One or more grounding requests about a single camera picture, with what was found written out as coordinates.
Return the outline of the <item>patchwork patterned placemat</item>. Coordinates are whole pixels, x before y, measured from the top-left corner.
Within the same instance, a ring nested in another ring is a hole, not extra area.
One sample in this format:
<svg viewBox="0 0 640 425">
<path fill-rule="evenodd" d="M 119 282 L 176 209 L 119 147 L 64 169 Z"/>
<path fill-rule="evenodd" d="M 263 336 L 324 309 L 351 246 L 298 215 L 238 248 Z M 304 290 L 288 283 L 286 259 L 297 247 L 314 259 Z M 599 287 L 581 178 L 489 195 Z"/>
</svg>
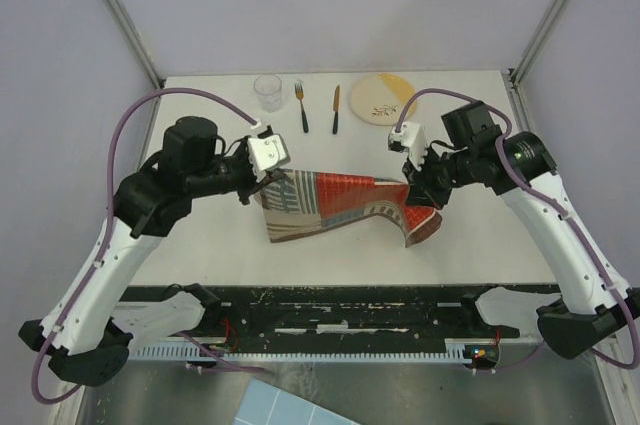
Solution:
<svg viewBox="0 0 640 425">
<path fill-rule="evenodd" d="M 382 217 L 400 229 L 405 246 L 411 247 L 434 235 L 442 217 L 432 207 L 406 205 L 408 192 L 409 186 L 395 179 L 285 169 L 255 199 L 273 243 Z"/>
</svg>

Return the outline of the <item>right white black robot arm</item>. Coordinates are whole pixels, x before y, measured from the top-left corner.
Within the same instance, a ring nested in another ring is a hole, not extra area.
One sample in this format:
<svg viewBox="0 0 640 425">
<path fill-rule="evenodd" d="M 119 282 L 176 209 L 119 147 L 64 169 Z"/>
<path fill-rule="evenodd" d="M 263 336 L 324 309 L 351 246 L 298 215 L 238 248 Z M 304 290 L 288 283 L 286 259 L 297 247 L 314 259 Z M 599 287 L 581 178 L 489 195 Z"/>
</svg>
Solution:
<svg viewBox="0 0 640 425">
<path fill-rule="evenodd" d="M 422 125 L 400 118 L 389 149 L 404 152 L 406 203 L 442 209 L 453 190 L 482 184 L 515 213 L 549 265 L 560 296 L 536 310 L 544 342 L 573 359 L 627 328 L 634 352 L 626 368 L 639 365 L 639 291 L 615 269 L 595 243 L 565 190 L 557 165 L 541 139 L 513 133 L 499 111 L 472 101 L 442 117 L 445 152 L 427 142 Z"/>
</svg>

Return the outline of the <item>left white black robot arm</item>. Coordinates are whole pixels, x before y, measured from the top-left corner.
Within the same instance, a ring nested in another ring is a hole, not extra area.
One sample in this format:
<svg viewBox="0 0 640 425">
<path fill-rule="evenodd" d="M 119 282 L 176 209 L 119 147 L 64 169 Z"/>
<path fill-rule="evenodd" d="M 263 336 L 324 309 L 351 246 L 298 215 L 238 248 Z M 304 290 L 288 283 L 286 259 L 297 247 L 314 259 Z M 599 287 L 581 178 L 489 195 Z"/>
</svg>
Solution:
<svg viewBox="0 0 640 425">
<path fill-rule="evenodd" d="M 257 125 L 229 152 L 217 125 L 182 117 L 162 147 L 135 173 L 108 189 L 107 217 L 90 256 L 63 298 L 42 319 L 25 322 L 21 340 L 60 380 L 96 387 L 111 380 L 138 350 L 221 323 L 218 298 L 199 284 L 167 293 L 140 309 L 115 308 L 141 265 L 192 211 L 194 200 L 234 193 L 242 204 L 289 159 L 281 137 Z"/>
</svg>

